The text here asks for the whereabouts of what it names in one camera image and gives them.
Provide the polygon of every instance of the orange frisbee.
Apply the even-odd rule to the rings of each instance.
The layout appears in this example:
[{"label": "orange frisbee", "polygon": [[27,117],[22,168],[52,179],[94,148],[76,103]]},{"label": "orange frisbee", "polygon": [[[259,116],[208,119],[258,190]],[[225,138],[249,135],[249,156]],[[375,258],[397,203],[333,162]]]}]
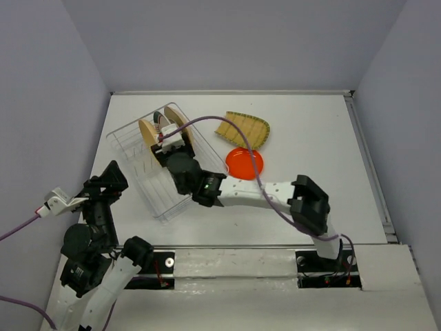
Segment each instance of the orange frisbee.
[{"label": "orange frisbee", "polygon": [[[253,156],[260,174],[263,170],[263,159],[256,150],[253,150]],[[229,174],[233,177],[246,181],[251,181],[256,178],[253,163],[247,148],[234,148],[228,153],[225,163],[228,166]]]}]

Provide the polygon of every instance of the clear plastic basket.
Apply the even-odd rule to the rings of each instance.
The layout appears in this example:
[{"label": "clear plastic basket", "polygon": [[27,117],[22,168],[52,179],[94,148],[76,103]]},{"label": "clear plastic basket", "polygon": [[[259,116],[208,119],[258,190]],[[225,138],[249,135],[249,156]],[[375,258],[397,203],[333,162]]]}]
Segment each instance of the clear plastic basket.
[{"label": "clear plastic basket", "polygon": [[[188,120],[177,104],[168,103],[106,136],[107,141],[128,167],[141,194],[145,197],[144,200],[152,216],[162,221],[168,221],[180,214],[184,211],[185,206],[192,202],[191,196],[178,194],[170,173],[166,168],[162,168],[156,160],[153,160],[139,130],[138,120],[147,119],[153,123],[153,113],[157,110],[163,113],[165,106],[180,111]],[[211,145],[194,126],[192,126],[192,132],[195,159],[198,160],[202,169],[226,173],[227,166]]]}]

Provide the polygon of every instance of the white tabletop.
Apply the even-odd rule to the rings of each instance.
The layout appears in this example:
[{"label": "white tabletop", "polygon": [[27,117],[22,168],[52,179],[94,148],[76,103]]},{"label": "white tabletop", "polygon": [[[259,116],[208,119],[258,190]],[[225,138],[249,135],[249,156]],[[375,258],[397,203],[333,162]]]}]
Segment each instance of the white tabletop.
[{"label": "white tabletop", "polygon": [[[168,223],[154,219],[107,133],[166,103],[175,102],[193,119],[223,116],[226,111],[252,114],[269,122],[271,134],[260,153],[264,181],[293,181],[310,176],[330,196],[330,217],[338,232],[354,243],[385,243],[373,192],[343,96],[294,94],[148,94],[114,95],[105,118],[92,174],[116,159],[129,188],[112,205],[120,243],[134,235],[153,245],[293,245],[311,239],[290,228],[273,211],[257,208],[204,208],[193,203]],[[214,134],[220,123],[196,126],[225,158],[234,147]]]},{"label": "white tabletop", "polygon": [[[253,251],[177,249],[174,290],[124,290],[107,331],[437,330],[407,246],[357,245],[363,290],[299,289],[287,258],[293,250]],[[50,295],[51,317],[65,261]],[[44,321],[41,331],[49,330]]]}]

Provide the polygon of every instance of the purple cable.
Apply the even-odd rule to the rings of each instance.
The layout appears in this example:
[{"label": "purple cable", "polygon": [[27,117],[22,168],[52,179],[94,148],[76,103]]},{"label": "purple cable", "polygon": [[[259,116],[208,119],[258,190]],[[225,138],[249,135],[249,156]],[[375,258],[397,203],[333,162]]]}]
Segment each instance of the purple cable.
[{"label": "purple cable", "polygon": [[38,312],[41,316],[44,317],[44,319],[49,323],[50,327],[53,330],[56,330],[57,327],[55,326],[55,323],[52,319],[50,319],[49,315],[46,314],[46,312],[44,310],[42,310],[40,307],[37,307],[36,305],[33,305],[31,303],[22,301],[22,300],[17,300],[17,299],[12,299],[12,298],[8,298],[8,297],[4,297],[3,295],[0,295],[0,301],[6,301],[9,303],[13,303],[15,305],[22,305],[24,307],[28,307],[30,309],[35,310],[36,312]]},{"label": "purple cable", "polygon": [[264,196],[265,200],[268,202],[268,204],[271,206],[271,208],[277,213],[278,216],[282,217],[282,219],[287,222],[289,225],[295,227],[295,229],[297,229],[297,231],[307,234],[310,237],[313,237],[315,239],[321,240],[321,241],[331,241],[334,239],[337,239],[339,237],[338,234],[333,235],[332,237],[328,237],[328,238],[321,238],[318,237],[316,235],[314,235],[313,233],[311,233],[310,231],[308,231],[308,229],[306,229],[303,225],[297,224],[294,221],[291,221],[288,217],[286,217],[278,208],[277,206],[273,203],[273,201],[268,197],[268,194],[265,192],[265,190],[263,189],[263,183],[262,180],[260,179],[260,175],[259,175],[259,171],[257,170],[257,165],[256,165],[256,160],[254,160],[253,158],[253,150],[247,140],[247,137],[243,134],[242,130],[232,121],[230,121],[229,119],[226,119],[224,117],[220,117],[220,116],[202,116],[202,117],[198,117],[197,119],[192,119],[191,121],[188,121],[187,123],[185,123],[183,126],[177,128],[175,131],[163,136],[162,138],[159,138],[159,141],[162,141],[166,138],[169,138],[171,136],[173,136],[174,134],[180,132],[182,129],[185,129],[187,126],[190,126],[192,124],[195,124],[196,122],[199,121],[204,121],[206,119],[218,119],[219,121],[224,121],[227,122],[228,124],[230,124],[231,126],[233,126],[237,132],[240,134],[240,136],[242,137],[243,141],[245,142],[245,145],[247,145],[248,148],[248,152],[249,155],[251,157],[251,161],[253,163],[253,169],[254,169],[254,173],[256,174],[256,181],[257,184],[259,185],[259,188],[262,190],[262,195]]},{"label": "purple cable", "polygon": [[349,238],[347,235],[345,234],[340,234],[340,237],[345,238],[346,240],[348,240],[349,245],[351,245],[351,250],[352,250],[352,255],[351,255],[351,262],[349,262],[349,267],[347,268],[346,272],[344,274],[342,274],[340,277],[338,277],[333,283],[336,283],[337,281],[339,281],[341,278],[343,278],[344,276],[346,276],[347,274],[349,274],[351,272],[352,266],[353,266],[353,260],[354,260],[354,255],[353,253],[355,252],[355,247],[353,246],[353,242],[351,240],[351,238]]},{"label": "purple cable", "polygon": [[0,241],[12,236],[15,232],[20,231],[21,229],[23,229],[25,226],[31,224],[33,221],[35,221],[36,219],[39,219],[40,215],[35,214],[34,216],[32,216],[30,219],[28,219],[25,223],[17,226],[15,229],[12,229],[11,231],[9,231],[8,233],[5,233],[3,236],[0,237]]},{"label": "purple cable", "polygon": [[107,326],[109,325],[110,317],[112,317],[113,308],[115,308],[115,305],[116,305],[116,301],[113,303],[112,307],[110,308],[109,314],[107,316],[107,320],[105,321],[105,324],[104,324],[103,331],[106,331]]}]

